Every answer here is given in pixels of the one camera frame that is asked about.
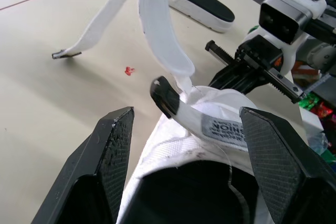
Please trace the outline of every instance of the shoe label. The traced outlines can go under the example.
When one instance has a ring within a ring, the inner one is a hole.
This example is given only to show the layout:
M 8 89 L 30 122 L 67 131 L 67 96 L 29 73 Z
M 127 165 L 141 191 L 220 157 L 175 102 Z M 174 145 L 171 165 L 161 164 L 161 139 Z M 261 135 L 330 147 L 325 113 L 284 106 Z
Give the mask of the shoe label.
M 224 143 L 247 147 L 243 124 L 202 114 L 202 133 Z

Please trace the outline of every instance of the black clip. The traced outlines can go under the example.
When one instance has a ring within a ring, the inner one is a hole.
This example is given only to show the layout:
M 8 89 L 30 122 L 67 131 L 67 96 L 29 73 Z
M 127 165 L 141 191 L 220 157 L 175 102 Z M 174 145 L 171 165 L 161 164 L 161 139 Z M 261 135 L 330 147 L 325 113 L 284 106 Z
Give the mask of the black clip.
M 156 106 L 167 116 L 176 115 L 180 106 L 180 95 L 169 84 L 163 76 L 155 79 L 151 84 L 151 97 Z

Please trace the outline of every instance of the white strap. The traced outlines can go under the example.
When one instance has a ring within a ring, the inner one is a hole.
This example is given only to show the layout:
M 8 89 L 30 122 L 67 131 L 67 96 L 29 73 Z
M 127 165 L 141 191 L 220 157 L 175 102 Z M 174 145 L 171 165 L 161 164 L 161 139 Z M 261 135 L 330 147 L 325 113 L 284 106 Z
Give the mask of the white strap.
M 108 24 L 113 20 L 126 0 L 108 0 L 86 27 L 79 40 L 70 48 L 54 53 L 53 59 L 72 57 L 92 48 L 100 40 Z
M 195 67 L 177 41 L 169 9 L 169 0 L 139 0 L 143 33 L 155 58 L 170 72 L 179 88 L 187 94 Z

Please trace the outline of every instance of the red debris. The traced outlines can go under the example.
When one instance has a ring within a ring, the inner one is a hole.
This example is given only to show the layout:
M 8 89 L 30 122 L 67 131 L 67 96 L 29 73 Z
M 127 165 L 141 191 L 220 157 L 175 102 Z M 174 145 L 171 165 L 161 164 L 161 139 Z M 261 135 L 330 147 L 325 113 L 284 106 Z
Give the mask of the red debris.
M 131 73 L 133 73 L 134 71 L 135 71 L 134 68 L 126 67 L 125 74 L 131 76 Z

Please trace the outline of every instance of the table surface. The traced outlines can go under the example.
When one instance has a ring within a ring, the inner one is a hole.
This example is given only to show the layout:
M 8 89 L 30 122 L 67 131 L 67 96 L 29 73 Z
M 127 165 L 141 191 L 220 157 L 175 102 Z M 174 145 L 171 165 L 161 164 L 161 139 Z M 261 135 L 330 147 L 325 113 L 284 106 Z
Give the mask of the table surface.
M 0 0 L 0 8 L 22 0 Z M 73 59 L 52 60 L 71 46 L 106 0 L 31 0 L 0 11 L 0 220 L 29 223 L 67 157 L 110 111 L 134 106 L 128 177 L 137 164 L 160 110 L 151 81 L 172 77 L 154 60 L 142 34 L 137 0 L 128 0 L 94 48 Z M 214 40 L 234 54 L 258 23 L 252 0 L 219 0 L 235 14 L 219 34 L 171 10 L 181 46 L 194 62 L 194 85 L 207 85 L 223 66 L 204 50 Z M 135 68 L 132 76 L 124 71 Z M 290 121 L 305 138 L 297 105 L 271 86 L 248 97 Z

